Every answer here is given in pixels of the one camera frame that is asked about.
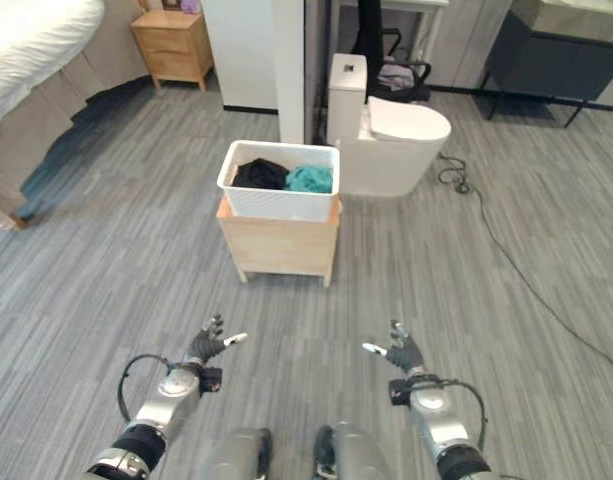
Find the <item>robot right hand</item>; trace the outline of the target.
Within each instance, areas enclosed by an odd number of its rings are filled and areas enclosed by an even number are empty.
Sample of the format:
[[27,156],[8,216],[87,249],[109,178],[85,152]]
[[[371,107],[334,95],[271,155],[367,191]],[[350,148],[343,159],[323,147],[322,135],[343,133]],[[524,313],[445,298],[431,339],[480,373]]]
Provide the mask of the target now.
[[422,352],[410,333],[398,320],[390,321],[390,329],[390,336],[393,340],[391,346],[382,347],[364,342],[362,348],[371,354],[384,358],[407,376],[424,373],[425,364]]

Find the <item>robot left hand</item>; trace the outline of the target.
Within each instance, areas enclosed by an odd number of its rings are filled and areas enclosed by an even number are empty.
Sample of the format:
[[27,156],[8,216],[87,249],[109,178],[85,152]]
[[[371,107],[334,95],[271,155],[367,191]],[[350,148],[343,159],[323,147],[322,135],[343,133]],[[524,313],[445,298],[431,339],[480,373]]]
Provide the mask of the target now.
[[184,361],[205,366],[212,358],[225,349],[240,344],[248,338],[246,332],[222,338],[224,320],[221,314],[214,314],[192,339],[184,354]]

